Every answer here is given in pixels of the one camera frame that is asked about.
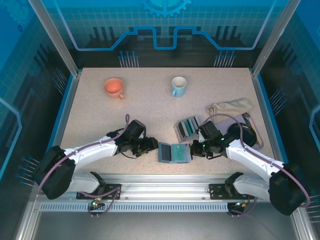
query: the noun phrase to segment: towel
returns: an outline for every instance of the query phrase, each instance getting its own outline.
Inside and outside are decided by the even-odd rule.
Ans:
[[[242,115],[249,112],[254,106],[246,98],[238,100],[213,103],[206,108],[206,112],[211,116],[213,114],[228,114],[232,117]],[[217,124],[229,119],[227,116],[215,116],[212,121]]]

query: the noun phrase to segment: light blue mug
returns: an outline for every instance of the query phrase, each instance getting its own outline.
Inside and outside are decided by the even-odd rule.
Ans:
[[[176,76],[172,79],[172,96],[180,98],[183,94],[185,94],[187,80],[182,76]]]

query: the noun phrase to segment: table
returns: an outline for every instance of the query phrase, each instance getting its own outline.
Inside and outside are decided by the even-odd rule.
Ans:
[[[187,80],[185,95],[172,97],[171,80]],[[124,100],[109,98],[103,85],[107,79],[124,82]],[[122,128],[125,115],[145,124],[148,137],[159,142],[177,143],[174,124],[197,115],[204,121],[212,103],[247,98],[250,111],[264,141],[259,151],[273,157],[267,130],[248,68],[84,68],[75,93],[61,147],[74,148],[96,141],[106,133]],[[86,165],[79,173],[101,174],[233,174],[252,173],[242,164],[224,157],[213,160],[194,157],[190,163],[158,162],[154,150],[138,159],[119,154]]]

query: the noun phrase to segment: cup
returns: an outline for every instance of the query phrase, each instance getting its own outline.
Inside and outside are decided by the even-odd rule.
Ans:
[[[187,80],[182,76],[172,79],[172,96],[180,98],[186,91]]]
[[[113,99],[124,99],[124,83],[119,78],[110,78],[108,79],[104,85],[103,89],[105,93]]]

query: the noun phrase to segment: orange mug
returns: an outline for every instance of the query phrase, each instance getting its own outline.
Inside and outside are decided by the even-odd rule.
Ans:
[[[105,93],[113,99],[124,99],[124,83],[119,78],[110,78],[103,85]]]

